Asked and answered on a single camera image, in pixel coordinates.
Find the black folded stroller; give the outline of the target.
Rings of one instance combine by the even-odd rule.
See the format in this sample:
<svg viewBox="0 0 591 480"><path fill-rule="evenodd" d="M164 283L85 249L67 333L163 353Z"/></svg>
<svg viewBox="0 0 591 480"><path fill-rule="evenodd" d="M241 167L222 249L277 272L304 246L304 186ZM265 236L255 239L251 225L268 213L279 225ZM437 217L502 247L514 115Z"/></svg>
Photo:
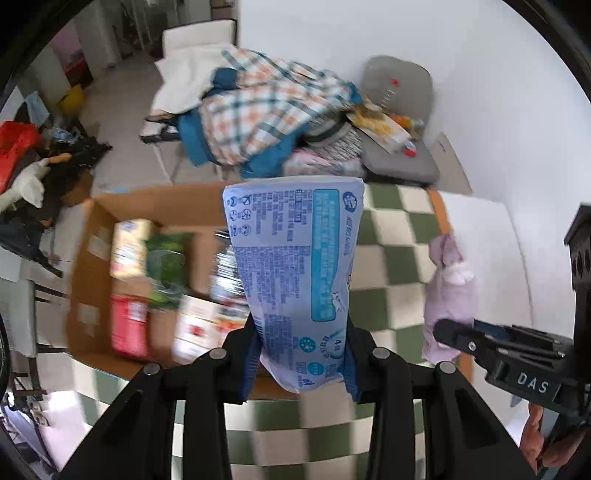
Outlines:
<svg viewBox="0 0 591 480"><path fill-rule="evenodd" d="M55 268L40 249L40 241L46 227L27 219L23 209L1 213L1 246L25 260L37 263L58 278L63 272Z"/></svg>

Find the white red carton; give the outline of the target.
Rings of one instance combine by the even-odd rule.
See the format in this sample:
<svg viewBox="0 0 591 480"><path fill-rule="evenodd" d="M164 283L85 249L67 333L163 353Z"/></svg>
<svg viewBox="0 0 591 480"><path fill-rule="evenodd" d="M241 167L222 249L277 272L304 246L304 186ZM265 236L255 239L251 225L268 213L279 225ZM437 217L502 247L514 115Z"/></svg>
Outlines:
<svg viewBox="0 0 591 480"><path fill-rule="evenodd" d="M183 295L177 311L172 358L190 364L209 350L221 347L230 331L245 326L249 308L245 304L218 304Z"/></svg>

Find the purple soft cloth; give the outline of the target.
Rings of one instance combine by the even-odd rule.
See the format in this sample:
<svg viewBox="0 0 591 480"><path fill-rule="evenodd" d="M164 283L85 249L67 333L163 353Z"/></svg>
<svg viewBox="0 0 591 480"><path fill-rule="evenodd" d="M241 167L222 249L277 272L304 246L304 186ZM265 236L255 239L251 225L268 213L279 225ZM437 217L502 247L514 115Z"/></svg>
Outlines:
<svg viewBox="0 0 591 480"><path fill-rule="evenodd" d="M436 323L449 319L473 326L478 313L478 295L475 275L452 233L443 234L431 242L429 257L436 270L426 287L422 357L436 365L460 355L459 350L436 340Z"/></svg>

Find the plaid blanket pile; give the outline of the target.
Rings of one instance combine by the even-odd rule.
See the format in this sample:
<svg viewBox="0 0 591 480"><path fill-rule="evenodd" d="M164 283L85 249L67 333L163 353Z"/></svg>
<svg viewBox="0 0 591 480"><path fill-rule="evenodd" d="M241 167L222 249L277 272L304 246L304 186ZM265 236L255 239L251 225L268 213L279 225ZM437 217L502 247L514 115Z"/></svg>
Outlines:
<svg viewBox="0 0 591 480"><path fill-rule="evenodd" d="M200 104L177 118L185 154L238 167L245 178L279 176L310 123L363 102L356 85L329 70L228 47Z"/></svg>

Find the yellow bin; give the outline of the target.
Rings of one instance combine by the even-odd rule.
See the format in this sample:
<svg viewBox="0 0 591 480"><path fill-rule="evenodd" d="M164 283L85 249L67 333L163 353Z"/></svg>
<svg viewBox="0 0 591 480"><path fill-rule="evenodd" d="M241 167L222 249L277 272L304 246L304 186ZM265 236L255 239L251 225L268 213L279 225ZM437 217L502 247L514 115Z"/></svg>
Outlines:
<svg viewBox="0 0 591 480"><path fill-rule="evenodd" d="M68 118L79 117L86 105L86 97L80 84L71 87L59 100L61 114Z"/></svg>

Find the red snack pack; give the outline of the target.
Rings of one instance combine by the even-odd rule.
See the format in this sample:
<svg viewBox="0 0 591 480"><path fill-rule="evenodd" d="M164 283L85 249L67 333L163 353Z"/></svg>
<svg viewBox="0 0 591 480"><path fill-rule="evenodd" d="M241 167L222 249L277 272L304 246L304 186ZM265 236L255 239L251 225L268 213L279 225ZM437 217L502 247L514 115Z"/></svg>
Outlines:
<svg viewBox="0 0 591 480"><path fill-rule="evenodd" d="M148 302L135 296L111 297L111 346L120 355L148 357Z"/></svg>

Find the black snack bag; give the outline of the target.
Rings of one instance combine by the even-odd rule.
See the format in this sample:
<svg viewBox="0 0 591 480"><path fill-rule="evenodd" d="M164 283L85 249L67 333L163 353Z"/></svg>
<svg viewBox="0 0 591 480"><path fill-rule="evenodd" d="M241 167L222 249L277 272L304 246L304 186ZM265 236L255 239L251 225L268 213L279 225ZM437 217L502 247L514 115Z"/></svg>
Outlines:
<svg viewBox="0 0 591 480"><path fill-rule="evenodd" d="M209 296L217 303L245 305L245 290L239 276L238 262L228 230L216 230L214 238L218 249L211 269Z"/></svg>

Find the light blue tissue pack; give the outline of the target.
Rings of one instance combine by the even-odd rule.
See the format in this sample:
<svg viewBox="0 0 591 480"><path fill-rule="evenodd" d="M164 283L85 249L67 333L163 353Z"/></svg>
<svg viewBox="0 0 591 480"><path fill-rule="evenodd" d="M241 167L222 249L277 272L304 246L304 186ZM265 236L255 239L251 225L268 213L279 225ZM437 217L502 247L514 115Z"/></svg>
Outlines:
<svg viewBox="0 0 591 480"><path fill-rule="evenodd" d="M262 362L291 393L338 380L363 180L297 176L224 188L229 239Z"/></svg>

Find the brown cardboard box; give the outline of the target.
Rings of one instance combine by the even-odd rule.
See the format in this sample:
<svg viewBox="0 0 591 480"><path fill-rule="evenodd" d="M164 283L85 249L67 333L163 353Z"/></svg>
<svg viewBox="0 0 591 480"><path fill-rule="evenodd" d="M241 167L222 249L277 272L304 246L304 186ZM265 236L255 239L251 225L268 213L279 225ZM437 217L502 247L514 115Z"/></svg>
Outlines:
<svg viewBox="0 0 591 480"><path fill-rule="evenodd" d="M105 194L84 204L71 276L67 340L73 358L129 380L147 362L190 364L231 350L252 326L242 294L216 301L231 280L224 184L168 185Z"/></svg>

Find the white folding bed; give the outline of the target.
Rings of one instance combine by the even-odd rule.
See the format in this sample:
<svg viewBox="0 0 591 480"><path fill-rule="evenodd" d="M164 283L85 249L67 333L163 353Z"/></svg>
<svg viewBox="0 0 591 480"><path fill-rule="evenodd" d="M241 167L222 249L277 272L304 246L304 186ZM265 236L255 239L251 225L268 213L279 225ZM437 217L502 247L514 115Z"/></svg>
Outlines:
<svg viewBox="0 0 591 480"><path fill-rule="evenodd" d="M162 34L163 58L155 62L162 84L145 118L140 140L145 144L179 139L167 125L170 118L197 107L211 89L223 53L235 46L236 22L211 20L166 29Z"/></svg>

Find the yellow snack package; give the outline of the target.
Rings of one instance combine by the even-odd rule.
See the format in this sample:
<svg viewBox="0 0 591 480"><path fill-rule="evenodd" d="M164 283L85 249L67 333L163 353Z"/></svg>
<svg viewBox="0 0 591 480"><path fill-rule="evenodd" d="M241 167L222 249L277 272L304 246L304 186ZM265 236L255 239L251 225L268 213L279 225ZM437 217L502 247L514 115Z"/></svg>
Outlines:
<svg viewBox="0 0 591 480"><path fill-rule="evenodd" d="M390 154L401 151L411 141L411 135L373 103L356 105L347 116L353 126Z"/></svg>

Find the black white patterned hat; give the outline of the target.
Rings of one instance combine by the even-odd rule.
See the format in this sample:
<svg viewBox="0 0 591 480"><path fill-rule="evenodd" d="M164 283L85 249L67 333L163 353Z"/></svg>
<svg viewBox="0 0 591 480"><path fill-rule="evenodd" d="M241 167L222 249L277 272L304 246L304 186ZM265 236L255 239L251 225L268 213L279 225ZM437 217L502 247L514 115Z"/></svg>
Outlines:
<svg viewBox="0 0 591 480"><path fill-rule="evenodd" d="M321 116L311 121L301 137L304 149L332 161L349 161L363 152L363 142L346 117Z"/></svg>

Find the green white checkered mat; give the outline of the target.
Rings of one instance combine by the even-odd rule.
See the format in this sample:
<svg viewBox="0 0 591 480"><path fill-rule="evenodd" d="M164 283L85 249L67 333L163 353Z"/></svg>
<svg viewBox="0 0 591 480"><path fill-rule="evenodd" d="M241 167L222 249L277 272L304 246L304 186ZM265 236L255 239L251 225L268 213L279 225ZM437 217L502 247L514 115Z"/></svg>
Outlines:
<svg viewBox="0 0 591 480"><path fill-rule="evenodd" d="M427 244L438 235L445 210L438 194L420 196L428 208L416 212L396 187L365 186L349 280L349 322L369 331L378 346L425 366L420 357L425 285L435 270ZM126 380L98 371L93 394L105 404L103 414L137 373ZM182 405L176 410L169 479L184 479L183 410ZM373 413L373 405L353 402L344 370L318 389L291 393L263 366L260 353L249 398L224 407L228 479L367 479Z"/></svg>

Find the beige Vinda tissue pack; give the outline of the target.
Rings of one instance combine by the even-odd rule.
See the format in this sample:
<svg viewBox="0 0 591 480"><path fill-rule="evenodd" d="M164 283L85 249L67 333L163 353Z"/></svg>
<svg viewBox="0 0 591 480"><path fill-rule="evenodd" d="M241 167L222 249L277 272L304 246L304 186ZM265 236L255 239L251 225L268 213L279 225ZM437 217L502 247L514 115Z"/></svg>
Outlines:
<svg viewBox="0 0 591 480"><path fill-rule="evenodd" d="M110 275L116 279L142 277L146 273L146 241L154 232L147 219L133 219L115 224L111 248Z"/></svg>

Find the white goose plush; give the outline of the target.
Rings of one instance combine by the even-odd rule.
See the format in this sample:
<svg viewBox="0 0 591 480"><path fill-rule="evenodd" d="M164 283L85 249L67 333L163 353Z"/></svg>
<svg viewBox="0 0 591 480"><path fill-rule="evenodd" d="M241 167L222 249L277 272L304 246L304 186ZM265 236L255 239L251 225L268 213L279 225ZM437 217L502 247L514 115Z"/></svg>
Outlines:
<svg viewBox="0 0 591 480"><path fill-rule="evenodd" d="M50 171L52 165L68 162L71 158L70 153L63 153L43 158L25 167L14 179L11 187L0 196L0 212L5 212L20 200L40 209L45 192L42 184L43 177Z"/></svg>

